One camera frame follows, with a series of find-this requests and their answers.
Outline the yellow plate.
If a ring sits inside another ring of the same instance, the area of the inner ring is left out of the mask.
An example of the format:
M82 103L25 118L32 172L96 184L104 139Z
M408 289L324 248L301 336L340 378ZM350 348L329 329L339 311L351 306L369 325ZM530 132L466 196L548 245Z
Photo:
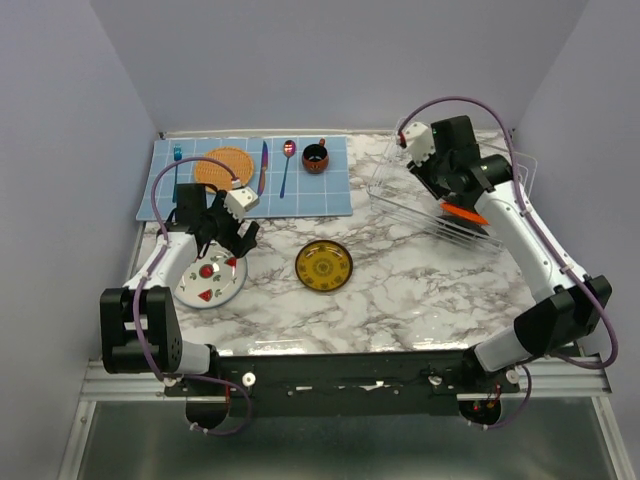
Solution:
M315 240L300 249L295 262L298 280L307 288L329 293L351 278L354 262L349 251L332 240Z

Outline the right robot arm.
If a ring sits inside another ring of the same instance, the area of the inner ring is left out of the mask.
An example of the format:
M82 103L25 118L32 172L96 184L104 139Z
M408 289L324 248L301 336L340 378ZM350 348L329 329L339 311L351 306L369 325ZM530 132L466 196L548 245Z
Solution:
M453 200L463 216L484 220L520 268L535 301L508 329L471 349L460 379L480 392L496 371L590 335L612 287L593 277L560 246L530 203L511 162L501 154L483 156L471 121L458 116L425 125L413 122L398 135L407 165L437 200Z

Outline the watermelon pattern plate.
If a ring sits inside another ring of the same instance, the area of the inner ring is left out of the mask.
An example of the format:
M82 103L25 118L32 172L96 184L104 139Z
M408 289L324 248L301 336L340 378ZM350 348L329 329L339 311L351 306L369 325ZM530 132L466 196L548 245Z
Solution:
M248 276L245 257L212 242L203 258L196 259L183 273L174 297L194 309L213 309L228 303L242 290Z

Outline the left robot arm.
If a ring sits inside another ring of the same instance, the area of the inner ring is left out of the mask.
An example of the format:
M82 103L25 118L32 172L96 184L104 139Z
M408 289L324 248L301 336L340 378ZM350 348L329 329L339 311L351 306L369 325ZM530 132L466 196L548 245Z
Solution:
M248 186L220 190L207 203L206 187L182 184L177 207L160 219L156 246L141 269L119 288L105 290L99 302L102 362L111 374L152 372L162 379L187 375L201 395L214 393L222 380L217 352L182 339L173 293L186 269L216 243L236 258L256 247L259 226L245 233L245 215L259 203Z

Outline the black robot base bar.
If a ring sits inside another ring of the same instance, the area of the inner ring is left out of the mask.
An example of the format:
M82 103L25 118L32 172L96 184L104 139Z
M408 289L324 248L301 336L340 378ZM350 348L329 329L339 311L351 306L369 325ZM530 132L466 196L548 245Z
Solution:
M517 393L505 370L486 373L463 350L221 357L217 377L243 392L184 378L165 393L191 403L219 401L256 417L452 415L462 401Z

